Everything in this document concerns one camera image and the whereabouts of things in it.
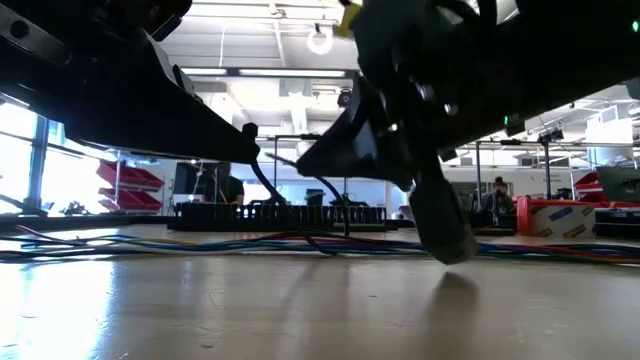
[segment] black crate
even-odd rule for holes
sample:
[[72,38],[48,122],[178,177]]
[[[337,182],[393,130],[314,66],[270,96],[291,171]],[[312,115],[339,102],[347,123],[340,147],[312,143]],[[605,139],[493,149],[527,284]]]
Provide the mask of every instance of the black crate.
[[[352,231],[386,231],[383,207],[349,207]],[[167,227],[180,231],[265,231],[299,227],[339,231],[344,214],[339,206],[226,205],[186,202],[176,205],[176,216]]]

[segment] metal frame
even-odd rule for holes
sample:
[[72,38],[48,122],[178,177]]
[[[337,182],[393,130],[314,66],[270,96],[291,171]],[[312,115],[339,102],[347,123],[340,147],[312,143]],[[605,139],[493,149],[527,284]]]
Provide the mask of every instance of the metal frame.
[[[549,143],[546,141],[543,142],[535,142],[535,141],[514,141],[514,140],[478,140],[476,141],[476,185],[478,187],[478,210],[480,210],[480,199],[482,199],[482,174],[480,168],[480,145],[481,144],[500,144],[504,146],[542,146],[544,148],[544,167],[545,167],[545,180],[546,184],[546,198],[547,200],[551,200],[551,163],[549,162]],[[605,143],[553,143],[554,145],[561,146],[563,148],[571,148],[571,147],[636,147],[632,144],[605,144]]]

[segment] black cable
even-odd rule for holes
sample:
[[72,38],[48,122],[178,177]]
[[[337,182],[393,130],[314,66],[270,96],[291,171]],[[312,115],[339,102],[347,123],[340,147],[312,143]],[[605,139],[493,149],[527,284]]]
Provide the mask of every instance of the black cable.
[[[280,157],[280,156],[276,156],[275,154],[271,154],[271,153],[267,153],[266,155],[267,155],[268,158],[281,161],[281,162],[293,167],[294,169],[297,169],[297,167],[298,167],[298,165],[295,162],[291,161],[291,160],[285,159],[285,158]],[[349,236],[349,234],[351,234],[351,223],[349,222],[348,204],[344,201],[342,196],[340,196],[340,193],[338,192],[338,190],[333,185],[331,185],[331,183],[329,181],[327,181],[327,179],[323,178],[322,176],[314,176],[314,178],[316,180],[320,181],[320,183],[322,183],[322,185],[326,186],[329,189],[331,194],[336,198],[336,202],[338,204],[340,204],[340,206],[342,207],[342,217],[344,219],[344,236]]]
[[[287,216],[292,220],[292,223],[295,224],[296,223],[296,219],[294,219],[293,213],[289,209],[289,205],[287,204],[287,201],[282,197],[282,195],[280,195],[280,193],[278,193],[278,191],[273,187],[273,185],[271,185],[269,180],[267,180],[267,177],[264,176],[264,173],[260,169],[260,166],[258,165],[257,162],[251,163],[251,170],[253,170],[253,173],[256,175],[258,180],[260,180],[262,185],[265,188],[267,188],[267,190],[269,191],[271,196],[276,200],[278,205],[280,205],[280,207],[282,207],[282,211],[284,211],[287,214]],[[305,240],[307,240],[307,243],[309,243],[309,245],[313,246],[319,252],[321,252],[321,253],[323,253],[325,255],[336,255],[335,252],[326,250],[322,246],[320,246],[320,244],[318,244],[315,240],[313,240],[313,238],[309,235],[309,233],[307,231],[305,231],[304,229],[299,228],[298,232],[300,233],[300,235],[302,235],[302,237],[305,238]]]

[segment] cable bundle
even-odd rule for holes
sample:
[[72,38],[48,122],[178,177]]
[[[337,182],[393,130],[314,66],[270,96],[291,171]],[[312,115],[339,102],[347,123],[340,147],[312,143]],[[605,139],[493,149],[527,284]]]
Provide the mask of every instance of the cable bundle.
[[[23,243],[20,250],[0,251],[0,261],[50,259],[97,255],[228,255],[246,253],[324,253],[331,255],[430,257],[422,245],[396,240],[373,240],[308,230],[251,239],[212,243],[194,243],[169,239],[147,239],[109,235],[63,240],[19,226],[33,239],[2,237],[0,240]],[[545,260],[607,264],[640,264],[640,248],[620,245],[506,245],[480,243],[478,256],[519,260]]]

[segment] camera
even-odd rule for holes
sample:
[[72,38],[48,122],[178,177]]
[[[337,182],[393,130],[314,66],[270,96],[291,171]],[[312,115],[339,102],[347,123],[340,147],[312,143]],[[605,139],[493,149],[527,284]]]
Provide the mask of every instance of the camera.
[[338,106],[346,108],[351,103],[351,89],[340,90],[340,96],[338,96]]

